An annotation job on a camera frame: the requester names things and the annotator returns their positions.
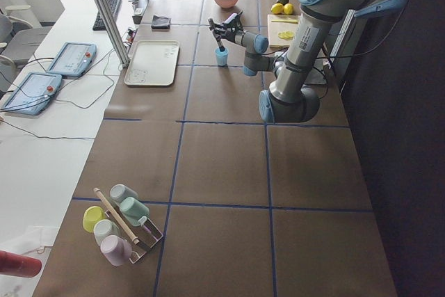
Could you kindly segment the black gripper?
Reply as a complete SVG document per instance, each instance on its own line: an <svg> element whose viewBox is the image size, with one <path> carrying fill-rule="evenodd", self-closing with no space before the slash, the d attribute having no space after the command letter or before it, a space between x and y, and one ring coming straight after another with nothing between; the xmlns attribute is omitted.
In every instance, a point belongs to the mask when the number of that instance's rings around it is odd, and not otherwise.
<svg viewBox="0 0 445 297"><path fill-rule="evenodd" d="M243 11L232 13L222 24L212 24L211 30L217 42L228 40L235 44L241 43L244 28L241 22Z"/></svg>

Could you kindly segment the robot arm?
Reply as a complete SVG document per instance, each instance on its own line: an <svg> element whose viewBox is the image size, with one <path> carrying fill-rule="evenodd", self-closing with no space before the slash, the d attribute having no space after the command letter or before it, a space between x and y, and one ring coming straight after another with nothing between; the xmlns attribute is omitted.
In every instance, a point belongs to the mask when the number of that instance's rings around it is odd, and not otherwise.
<svg viewBox="0 0 445 297"><path fill-rule="evenodd" d="M318 112L319 97L305 85L333 24L348 10L358 17L379 17L401 10L407 0L298 0L301 16L288 50L281 57L266 56L268 39L246 31L239 14L222 23L209 21L209 28L223 49L223 40L245 47L243 72L273 72L276 79L259 94L259 113L264 122L306 122Z"/></svg>

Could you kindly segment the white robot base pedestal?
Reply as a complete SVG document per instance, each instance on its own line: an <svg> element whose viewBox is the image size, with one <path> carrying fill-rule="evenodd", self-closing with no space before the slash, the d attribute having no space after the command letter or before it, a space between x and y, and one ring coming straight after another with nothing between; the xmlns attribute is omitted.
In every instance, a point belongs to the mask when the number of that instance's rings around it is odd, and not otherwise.
<svg viewBox="0 0 445 297"><path fill-rule="evenodd" d="M275 67L281 67L280 62L284 60L286 54L286 48L275 51L273 56L275 57ZM312 70L305 79L306 85L325 85L327 83L324 77L325 61L323 59L316 59Z"/></svg>

